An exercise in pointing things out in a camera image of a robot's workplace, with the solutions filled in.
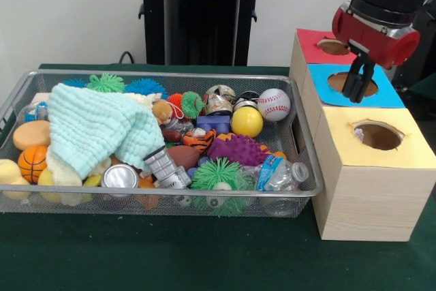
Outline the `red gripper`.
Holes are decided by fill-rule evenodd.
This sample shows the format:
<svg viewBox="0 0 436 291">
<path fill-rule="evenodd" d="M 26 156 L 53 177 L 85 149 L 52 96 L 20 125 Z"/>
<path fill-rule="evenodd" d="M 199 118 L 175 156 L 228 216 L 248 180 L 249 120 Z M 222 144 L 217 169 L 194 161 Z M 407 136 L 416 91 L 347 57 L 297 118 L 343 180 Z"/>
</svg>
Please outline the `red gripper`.
<svg viewBox="0 0 436 291">
<path fill-rule="evenodd" d="M 397 29 L 371 22 L 353 13 L 348 3 L 336 11 L 332 32 L 352 52 L 364 54 L 372 61 L 364 63 L 362 57 L 356 57 L 350 66 L 342 94 L 353 103 L 362 101 L 373 77 L 374 63 L 386 69 L 400 66 L 413 55 L 420 42 L 419 32 L 411 25 Z"/>
</svg>

